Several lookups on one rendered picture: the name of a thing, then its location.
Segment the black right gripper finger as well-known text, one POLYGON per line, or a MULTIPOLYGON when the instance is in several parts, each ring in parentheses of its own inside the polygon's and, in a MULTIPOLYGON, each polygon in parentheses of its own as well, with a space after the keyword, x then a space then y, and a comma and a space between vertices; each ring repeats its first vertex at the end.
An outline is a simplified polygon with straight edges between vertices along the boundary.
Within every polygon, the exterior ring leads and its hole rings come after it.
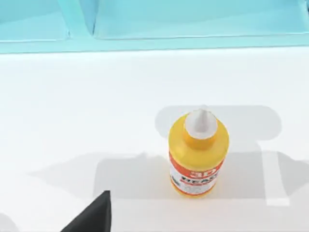
POLYGON ((111 232, 111 192, 102 192, 60 232, 111 232))

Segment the light blue rack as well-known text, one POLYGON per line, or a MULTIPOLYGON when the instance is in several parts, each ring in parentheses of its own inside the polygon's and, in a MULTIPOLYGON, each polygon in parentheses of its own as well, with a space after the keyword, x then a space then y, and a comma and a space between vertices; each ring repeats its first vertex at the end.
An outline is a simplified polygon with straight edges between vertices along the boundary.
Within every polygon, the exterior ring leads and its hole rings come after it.
POLYGON ((309 0, 0 0, 0 54, 309 46, 309 0))

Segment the yellow bottle with white cap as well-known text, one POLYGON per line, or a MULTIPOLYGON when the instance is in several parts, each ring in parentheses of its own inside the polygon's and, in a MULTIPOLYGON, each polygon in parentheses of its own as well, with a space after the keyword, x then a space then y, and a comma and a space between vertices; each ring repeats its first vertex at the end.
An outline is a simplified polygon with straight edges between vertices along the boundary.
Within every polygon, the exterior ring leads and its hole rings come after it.
POLYGON ((200 197, 209 192, 229 149, 224 124, 206 109, 178 118, 169 130, 169 176, 181 194, 200 197))

